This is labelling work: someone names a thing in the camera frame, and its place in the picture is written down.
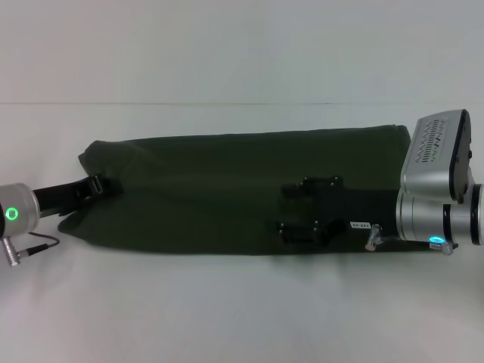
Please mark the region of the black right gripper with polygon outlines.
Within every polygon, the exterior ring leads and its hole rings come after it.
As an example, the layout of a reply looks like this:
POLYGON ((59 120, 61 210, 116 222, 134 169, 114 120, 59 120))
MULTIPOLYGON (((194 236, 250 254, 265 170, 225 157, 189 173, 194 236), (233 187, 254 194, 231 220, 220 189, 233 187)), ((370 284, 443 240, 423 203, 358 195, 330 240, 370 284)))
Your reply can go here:
POLYGON ((308 221, 271 220, 268 230, 284 244, 327 245, 346 232, 367 232, 368 238, 396 237, 397 190, 347 188, 343 178, 305 176, 282 186, 284 197, 310 199, 308 221))

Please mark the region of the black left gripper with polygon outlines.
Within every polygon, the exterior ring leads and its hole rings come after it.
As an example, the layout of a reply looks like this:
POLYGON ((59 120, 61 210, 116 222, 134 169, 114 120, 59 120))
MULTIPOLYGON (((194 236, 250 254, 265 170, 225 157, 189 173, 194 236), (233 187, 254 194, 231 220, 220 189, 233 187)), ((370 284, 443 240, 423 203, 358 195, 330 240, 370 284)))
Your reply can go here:
POLYGON ((41 215, 67 215, 83 206, 91 206, 103 194, 122 194, 120 180, 105 175, 92 175, 80 181, 33 191, 41 215))

